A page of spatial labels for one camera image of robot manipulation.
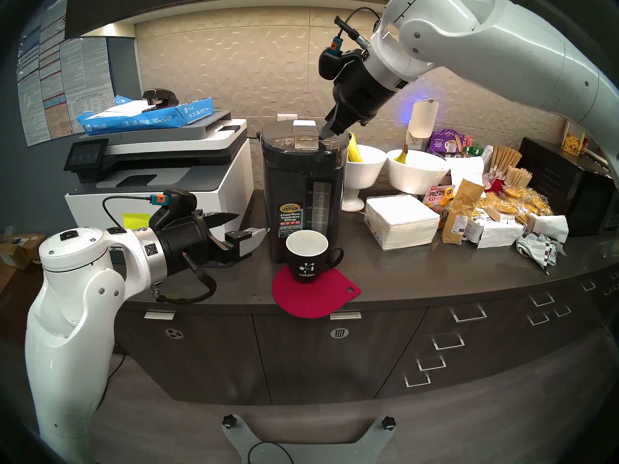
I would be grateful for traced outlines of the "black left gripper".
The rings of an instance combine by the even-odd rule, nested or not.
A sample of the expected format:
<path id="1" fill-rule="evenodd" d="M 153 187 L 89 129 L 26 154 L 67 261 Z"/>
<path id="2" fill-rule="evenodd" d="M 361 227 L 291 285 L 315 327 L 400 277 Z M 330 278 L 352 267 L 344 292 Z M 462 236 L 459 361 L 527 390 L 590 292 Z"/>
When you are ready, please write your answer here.
<path id="1" fill-rule="evenodd" d="M 226 244 L 210 231 L 238 217 L 239 214 L 230 212 L 190 212 L 173 218 L 170 212 L 156 212 L 156 237 L 165 256 L 167 276 L 189 267 L 184 253 L 198 266 L 209 262 L 237 263 L 249 258 L 267 236 L 268 228 L 226 232 Z"/>

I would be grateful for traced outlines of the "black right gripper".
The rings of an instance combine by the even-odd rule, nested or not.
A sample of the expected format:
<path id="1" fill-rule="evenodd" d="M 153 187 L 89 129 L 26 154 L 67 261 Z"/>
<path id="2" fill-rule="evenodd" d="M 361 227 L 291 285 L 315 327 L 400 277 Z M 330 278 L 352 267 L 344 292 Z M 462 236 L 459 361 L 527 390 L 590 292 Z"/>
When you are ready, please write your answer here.
<path id="1" fill-rule="evenodd" d="M 334 101 L 320 139 L 343 136 L 360 120 L 372 120 L 404 88 L 404 79 L 377 57 L 334 57 Z"/>

